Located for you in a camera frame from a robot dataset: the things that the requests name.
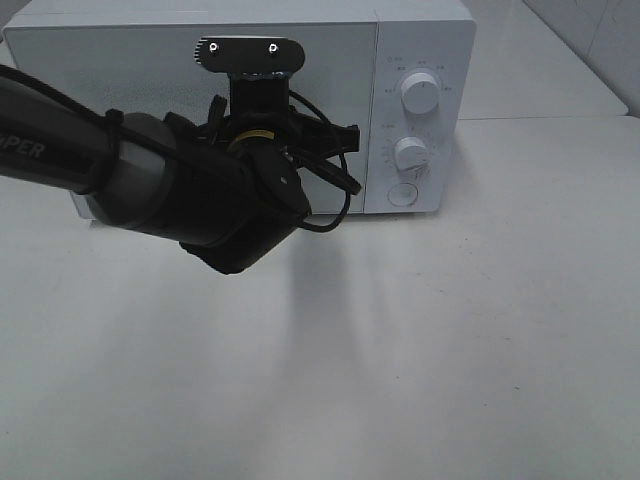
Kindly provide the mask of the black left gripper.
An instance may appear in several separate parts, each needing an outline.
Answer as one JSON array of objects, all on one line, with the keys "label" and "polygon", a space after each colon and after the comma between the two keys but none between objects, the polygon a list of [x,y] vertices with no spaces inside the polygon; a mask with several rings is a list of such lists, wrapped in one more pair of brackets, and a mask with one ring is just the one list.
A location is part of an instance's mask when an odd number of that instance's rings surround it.
[{"label": "black left gripper", "polygon": [[360,150],[356,125],[340,126],[328,118],[302,112],[246,112],[226,115],[199,127],[199,162],[238,165],[263,162],[273,152],[294,165],[339,164]]}]

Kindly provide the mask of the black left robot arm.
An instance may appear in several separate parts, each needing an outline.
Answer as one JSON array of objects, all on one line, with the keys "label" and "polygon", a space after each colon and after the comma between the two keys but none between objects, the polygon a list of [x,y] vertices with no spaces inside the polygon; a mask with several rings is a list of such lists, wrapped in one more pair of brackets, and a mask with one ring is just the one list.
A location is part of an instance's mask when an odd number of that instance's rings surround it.
[{"label": "black left robot arm", "polygon": [[196,124],[97,113],[12,67],[1,70],[1,173],[85,199],[100,223],[177,242],[223,274],[254,265],[311,222],[300,171],[359,194],[346,157],[357,126],[332,123],[285,77],[232,78]]}]

